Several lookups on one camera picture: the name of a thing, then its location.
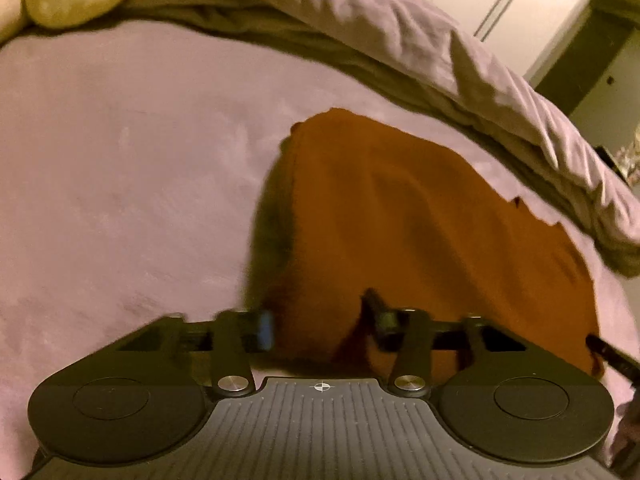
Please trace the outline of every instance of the metal screw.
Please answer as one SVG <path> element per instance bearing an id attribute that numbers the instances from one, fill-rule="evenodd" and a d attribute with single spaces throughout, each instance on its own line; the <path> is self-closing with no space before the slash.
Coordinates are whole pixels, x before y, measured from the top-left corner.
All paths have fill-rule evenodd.
<path id="1" fill-rule="evenodd" d="M 249 386 L 249 381 L 239 375 L 228 375 L 218 381 L 218 387 L 228 392 L 240 392 Z"/>
<path id="2" fill-rule="evenodd" d="M 407 392 L 416 392 L 427 385 L 422 377 L 418 377 L 416 375 L 401 375 L 396 378 L 394 384 L 396 385 L 396 388 L 400 388 Z"/>

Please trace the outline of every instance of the ribbed gray surface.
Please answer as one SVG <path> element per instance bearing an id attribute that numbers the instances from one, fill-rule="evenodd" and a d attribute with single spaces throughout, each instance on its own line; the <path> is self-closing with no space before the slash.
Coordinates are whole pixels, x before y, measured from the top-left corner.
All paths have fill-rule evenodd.
<path id="1" fill-rule="evenodd" d="M 314 388 L 324 382 L 324 392 Z M 612 480 L 595 460 L 555 468 L 492 462 L 452 439 L 428 405 L 375 380 L 269 379 L 224 400 L 200 433 L 149 463 L 86 468 L 54 459 L 34 480 Z"/>

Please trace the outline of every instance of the crumpled blanket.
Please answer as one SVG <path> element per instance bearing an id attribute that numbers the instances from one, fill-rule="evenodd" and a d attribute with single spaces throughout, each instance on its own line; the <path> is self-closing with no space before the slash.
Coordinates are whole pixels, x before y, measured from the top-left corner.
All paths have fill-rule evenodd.
<path id="1" fill-rule="evenodd" d="M 120 11 L 311 56 L 407 108 L 471 126 L 594 238 L 612 269 L 640 274 L 640 202 L 632 191 L 562 112 L 428 2 L 126 0 Z"/>

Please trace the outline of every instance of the white crosshair marking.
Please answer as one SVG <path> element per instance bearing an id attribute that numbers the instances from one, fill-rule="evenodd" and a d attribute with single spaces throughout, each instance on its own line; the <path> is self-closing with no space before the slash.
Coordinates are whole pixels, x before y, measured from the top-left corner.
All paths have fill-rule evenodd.
<path id="1" fill-rule="evenodd" d="M 312 386 L 312 388 L 315 388 L 319 392 L 325 392 L 329 388 L 335 388 L 335 386 L 329 386 L 327 383 L 318 383 L 318 384 L 314 384 L 314 386 Z"/>

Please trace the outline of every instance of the black disc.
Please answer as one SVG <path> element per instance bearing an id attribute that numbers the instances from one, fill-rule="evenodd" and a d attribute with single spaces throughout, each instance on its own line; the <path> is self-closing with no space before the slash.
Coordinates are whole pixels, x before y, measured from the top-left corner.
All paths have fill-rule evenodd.
<path id="1" fill-rule="evenodd" d="M 606 436 L 613 402 L 598 381 L 566 364 L 520 377 L 510 368 L 507 360 L 471 367 L 443 386 L 438 411 L 460 439 L 508 462 L 542 464 L 588 452 Z"/>
<path id="2" fill-rule="evenodd" d="M 48 454 L 75 462 L 137 462 L 170 449 L 206 414 L 200 387 L 154 352 L 110 352 L 45 380 L 31 427 Z"/>

